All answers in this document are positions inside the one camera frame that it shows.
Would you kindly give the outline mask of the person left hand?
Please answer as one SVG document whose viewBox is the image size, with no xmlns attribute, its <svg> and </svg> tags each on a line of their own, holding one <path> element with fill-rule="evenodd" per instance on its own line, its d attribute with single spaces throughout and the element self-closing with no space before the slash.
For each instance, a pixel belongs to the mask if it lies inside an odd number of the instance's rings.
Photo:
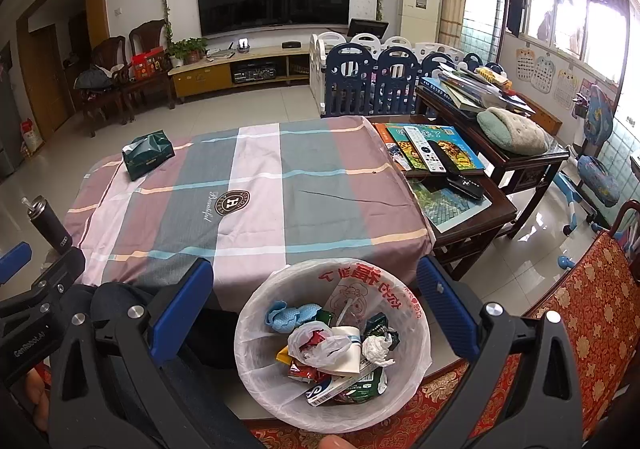
<svg viewBox="0 0 640 449">
<path fill-rule="evenodd" d="M 49 397 L 44 388 L 43 379 L 35 369 L 29 371 L 25 377 L 24 390 L 27 398 L 34 405 L 32 419 L 37 429 L 47 432 L 49 421 Z"/>
</svg>

